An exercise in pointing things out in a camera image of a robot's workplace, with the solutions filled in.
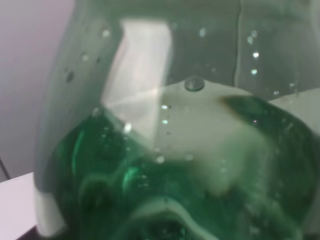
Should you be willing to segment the green plastic water bottle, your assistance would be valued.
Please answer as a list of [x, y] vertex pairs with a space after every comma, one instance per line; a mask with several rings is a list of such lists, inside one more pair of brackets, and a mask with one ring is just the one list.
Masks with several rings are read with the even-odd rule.
[[317, 240], [317, 0], [77, 0], [34, 169], [42, 240]]

